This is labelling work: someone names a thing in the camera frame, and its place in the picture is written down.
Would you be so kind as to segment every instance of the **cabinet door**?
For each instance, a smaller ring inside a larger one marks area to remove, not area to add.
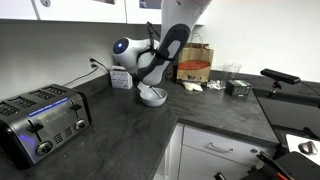
[[[37,20],[31,0],[0,0],[0,19]]]
[[[126,0],[126,12],[128,24],[145,24],[147,21],[152,24],[161,24],[161,2],[162,0]],[[197,22],[197,25],[204,25],[207,11],[205,11]]]
[[[214,175],[221,172],[228,180],[245,177],[249,166],[230,161],[183,145],[180,180],[214,180]]]
[[[41,20],[126,23],[124,0],[33,0]]]

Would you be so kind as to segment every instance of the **kitchen counter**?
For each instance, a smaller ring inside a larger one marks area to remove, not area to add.
[[[262,88],[272,84],[260,76],[240,78]],[[0,179],[152,179],[177,122],[265,146],[278,144],[252,92],[247,98],[208,89],[189,92],[169,79],[159,85],[168,91],[166,103],[149,108],[136,88],[113,89],[108,82],[102,76],[75,88],[88,98],[89,128],[28,170],[17,170],[1,155]],[[313,93],[302,86],[294,91]]]

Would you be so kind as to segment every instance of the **white robot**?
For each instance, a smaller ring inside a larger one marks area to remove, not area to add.
[[[131,74],[136,74],[138,88],[159,84],[169,63],[187,43],[189,34],[211,0],[162,0],[160,43],[150,39],[119,39],[113,46],[115,59]]]

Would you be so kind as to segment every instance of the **stainless steel toaster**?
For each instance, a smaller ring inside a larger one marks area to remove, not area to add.
[[[26,169],[91,122],[83,93],[50,85],[0,102],[0,147]]]

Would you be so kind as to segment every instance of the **paper bag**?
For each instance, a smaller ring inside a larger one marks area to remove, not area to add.
[[[178,57],[177,83],[208,82],[212,58],[209,44],[187,43]]]

